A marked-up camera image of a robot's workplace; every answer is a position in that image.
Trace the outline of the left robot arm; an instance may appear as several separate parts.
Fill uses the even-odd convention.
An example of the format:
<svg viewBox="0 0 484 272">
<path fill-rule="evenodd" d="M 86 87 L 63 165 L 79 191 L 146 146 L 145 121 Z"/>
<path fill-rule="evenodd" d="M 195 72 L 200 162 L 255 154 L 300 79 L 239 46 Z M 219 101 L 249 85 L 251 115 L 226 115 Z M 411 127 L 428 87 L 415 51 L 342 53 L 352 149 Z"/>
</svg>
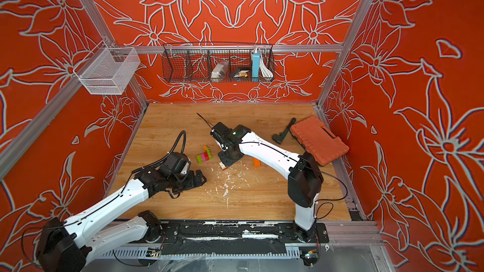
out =
<svg viewBox="0 0 484 272">
<path fill-rule="evenodd" d="M 202 171 L 190 168 L 189 158 L 179 152 L 133 171 L 132 179 L 102 201 L 66 220 L 54 218 L 42 229 L 35 257 L 44 271 L 81 271 L 101 255 L 124 244 L 144 240 L 165 241 L 160 219 L 145 210 L 133 219 L 109 224 L 132 207 L 159 192 L 172 199 L 183 191 L 203 186 Z"/>
</svg>

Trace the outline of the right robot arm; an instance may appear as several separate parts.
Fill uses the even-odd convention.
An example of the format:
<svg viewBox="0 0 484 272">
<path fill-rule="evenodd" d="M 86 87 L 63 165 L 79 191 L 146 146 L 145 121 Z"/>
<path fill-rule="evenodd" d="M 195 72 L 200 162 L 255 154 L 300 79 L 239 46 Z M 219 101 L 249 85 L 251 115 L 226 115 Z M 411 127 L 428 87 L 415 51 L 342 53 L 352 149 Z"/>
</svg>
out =
<svg viewBox="0 0 484 272">
<path fill-rule="evenodd" d="M 316 203 L 323 176 L 313 155 L 297 154 L 276 146 L 249 128 L 238 125 L 232 129 L 219 122 L 210 131 L 221 151 L 218 157 L 230 167 L 244 156 L 255 158 L 276 170 L 287 180 L 287 194 L 295 203 L 296 229 L 309 232 L 316 224 Z"/>
</svg>

